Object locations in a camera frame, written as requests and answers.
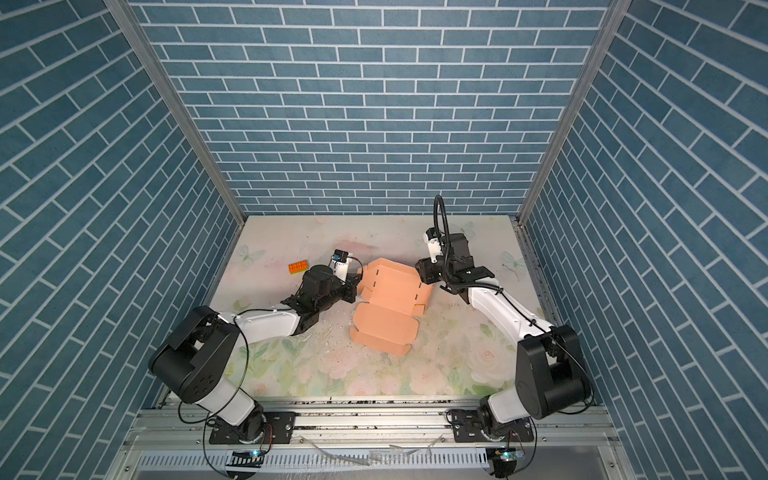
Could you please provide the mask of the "pink cardboard paper box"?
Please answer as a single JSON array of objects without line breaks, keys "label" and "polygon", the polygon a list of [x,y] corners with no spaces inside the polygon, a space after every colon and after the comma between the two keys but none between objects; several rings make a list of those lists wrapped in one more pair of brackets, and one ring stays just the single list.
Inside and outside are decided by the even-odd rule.
[{"label": "pink cardboard paper box", "polygon": [[364,266],[358,285],[363,302],[353,315],[352,341],[389,355],[406,355],[432,291],[413,267],[384,258]]}]

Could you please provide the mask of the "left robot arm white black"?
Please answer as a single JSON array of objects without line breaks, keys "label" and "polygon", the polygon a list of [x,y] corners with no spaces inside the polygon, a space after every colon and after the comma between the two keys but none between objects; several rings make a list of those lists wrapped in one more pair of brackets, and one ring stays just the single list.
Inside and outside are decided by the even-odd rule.
[{"label": "left robot arm white black", "polygon": [[196,307],[158,347],[148,368],[183,402],[200,406],[250,441],[261,431],[263,409],[240,382],[226,378],[232,353],[252,343],[305,333],[335,303],[353,303],[361,279],[360,271],[341,274],[337,267],[315,265],[278,308],[225,314]]}]

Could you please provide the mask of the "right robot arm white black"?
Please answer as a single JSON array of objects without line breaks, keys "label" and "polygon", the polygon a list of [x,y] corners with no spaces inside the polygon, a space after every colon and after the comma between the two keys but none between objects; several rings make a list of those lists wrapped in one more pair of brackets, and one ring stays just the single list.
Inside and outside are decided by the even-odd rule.
[{"label": "right robot arm white black", "polygon": [[541,420],[579,403],[589,405],[593,388],[575,331],[538,317],[506,293],[485,267],[455,269],[439,256],[415,264],[425,284],[441,285],[485,315],[516,345],[514,385],[483,398],[478,415],[484,432],[499,436],[513,422]]}]

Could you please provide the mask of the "small orange tag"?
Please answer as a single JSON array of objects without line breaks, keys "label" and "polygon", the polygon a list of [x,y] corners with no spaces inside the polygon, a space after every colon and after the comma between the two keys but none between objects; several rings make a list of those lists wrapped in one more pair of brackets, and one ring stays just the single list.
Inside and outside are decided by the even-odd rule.
[{"label": "small orange tag", "polygon": [[288,265],[288,271],[291,275],[305,272],[309,269],[309,262],[307,260],[301,260]]}]

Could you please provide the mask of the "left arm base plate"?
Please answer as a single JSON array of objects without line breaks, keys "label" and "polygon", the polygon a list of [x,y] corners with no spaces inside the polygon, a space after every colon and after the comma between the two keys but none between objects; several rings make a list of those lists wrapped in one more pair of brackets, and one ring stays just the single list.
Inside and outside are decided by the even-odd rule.
[{"label": "left arm base plate", "polygon": [[238,426],[219,417],[209,419],[205,426],[210,429],[212,445],[288,444],[296,417],[295,412],[257,412]]}]

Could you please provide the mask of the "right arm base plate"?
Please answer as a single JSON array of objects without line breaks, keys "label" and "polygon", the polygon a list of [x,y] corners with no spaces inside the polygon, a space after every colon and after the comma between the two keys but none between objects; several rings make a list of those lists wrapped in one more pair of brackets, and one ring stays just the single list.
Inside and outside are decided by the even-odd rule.
[{"label": "right arm base plate", "polygon": [[490,413],[478,409],[449,409],[444,413],[454,441],[457,443],[478,442],[532,442],[534,433],[527,418],[499,423]]}]

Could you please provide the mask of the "aluminium front rail frame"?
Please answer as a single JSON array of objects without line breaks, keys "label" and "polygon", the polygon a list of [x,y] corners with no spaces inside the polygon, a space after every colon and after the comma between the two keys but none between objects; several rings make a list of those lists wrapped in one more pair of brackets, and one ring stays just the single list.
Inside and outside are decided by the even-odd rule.
[{"label": "aluminium front rail frame", "polygon": [[482,433],[472,398],[274,398],[272,433],[235,445],[194,408],[143,410],[112,479],[629,479],[602,407]]}]

